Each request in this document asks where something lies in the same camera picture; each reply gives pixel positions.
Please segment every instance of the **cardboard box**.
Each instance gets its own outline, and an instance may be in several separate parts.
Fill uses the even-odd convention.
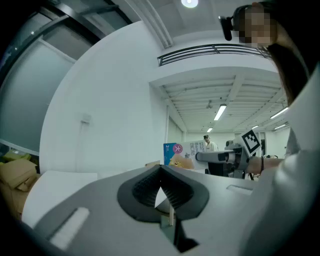
[[[18,159],[0,165],[0,180],[11,189],[36,174],[36,165],[26,159]]]
[[[7,207],[12,214],[12,216],[18,220],[21,219],[21,214],[24,210],[25,202],[27,200],[29,191],[34,186],[36,181],[39,179],[40,174],[36,174],[32,183],[29,185],[26,191],[21,191],[18,188],[10,188],[8,184],[4,184],[0,181],[0,193],[3,196]]]

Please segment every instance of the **railing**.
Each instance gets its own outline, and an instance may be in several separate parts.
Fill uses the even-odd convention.
[[[211,54],[242,54],[253,55],[262,58],[270,59],[270,55],[267,50],[261,48],[254,48],[242,44],[232,43],[216,43],[193,46],[176,50],[158,57],[159,66],[163,66],[172,62],[180,61],[183,59]]]

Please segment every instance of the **man in white shirt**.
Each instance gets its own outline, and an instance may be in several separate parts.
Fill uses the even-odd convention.
[[[219,151],[217,144],[214,143],[213,141],[210,141],[209,135],[205,135],[205,136],[203,136],[203,138],[204,138],[204,141],[207,143],[206,144],[206,151],[207,152]]]

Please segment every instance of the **poster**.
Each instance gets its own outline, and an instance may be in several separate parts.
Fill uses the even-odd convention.
[[[204,140],[163,144],[164,165],[189,170],[207,169],[207,162],[196,160],[196,153],[206,152]]]

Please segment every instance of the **black railing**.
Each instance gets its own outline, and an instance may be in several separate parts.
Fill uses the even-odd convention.
[[[183,59],[211,54],[242,54],[253,55],[268,59],[271,58],[268,51],[265,49],[254,48],[242,44],[216,43],[176,50],[158,57],[158,61],[159,66],[163,66],[165,64],[180,61]]]

